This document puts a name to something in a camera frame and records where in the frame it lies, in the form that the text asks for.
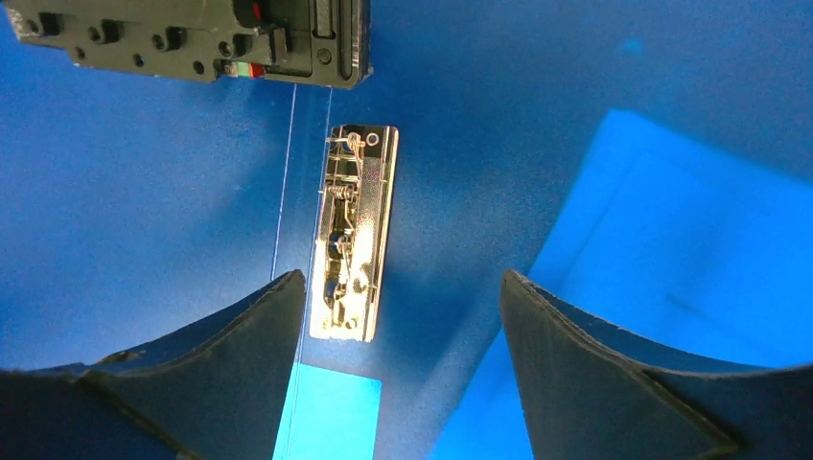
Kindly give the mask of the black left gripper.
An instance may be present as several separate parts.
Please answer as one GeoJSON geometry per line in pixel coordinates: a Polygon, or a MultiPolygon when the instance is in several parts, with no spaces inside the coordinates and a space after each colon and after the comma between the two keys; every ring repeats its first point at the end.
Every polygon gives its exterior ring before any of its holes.
{"type": "Polygon", "coordinates": [[[81,67],[350,89],[372,72],[367,1],[6,1],[17,39],[81,67]]]}

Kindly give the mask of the blue plastic folder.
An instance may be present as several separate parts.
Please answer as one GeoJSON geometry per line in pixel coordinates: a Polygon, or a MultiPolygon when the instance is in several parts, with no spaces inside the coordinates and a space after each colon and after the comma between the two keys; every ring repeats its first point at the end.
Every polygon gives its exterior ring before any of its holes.
{"type": "Polygon", "coordinates": [[[507,269],[812,358],[808,1],[376,1],[350,91],[80,68],[1,23],[1,365],[93,363],[312,266],[331,127],[400,131],[373,342],[305,337],[280,459],[528,459],[507,269]]]}

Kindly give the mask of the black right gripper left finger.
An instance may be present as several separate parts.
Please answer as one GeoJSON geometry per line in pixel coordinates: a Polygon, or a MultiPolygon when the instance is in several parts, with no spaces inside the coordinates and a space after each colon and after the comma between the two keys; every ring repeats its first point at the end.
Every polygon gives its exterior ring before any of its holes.
{"type": "Polygon", "coordinates": [[[293,270],[94,364],[1,374],[5,459],[268,459],[298,346],[293,270]]]}

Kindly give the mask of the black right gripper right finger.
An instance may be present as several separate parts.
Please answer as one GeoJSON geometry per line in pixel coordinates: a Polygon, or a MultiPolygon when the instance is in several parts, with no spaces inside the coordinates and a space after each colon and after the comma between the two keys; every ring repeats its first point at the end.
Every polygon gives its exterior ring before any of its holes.
{"type": "Polygon", "coordinates": [[[812,368],[691,354],[581,310],[521,273],[500,318],[538,459],[808,459],[812,368]]]}

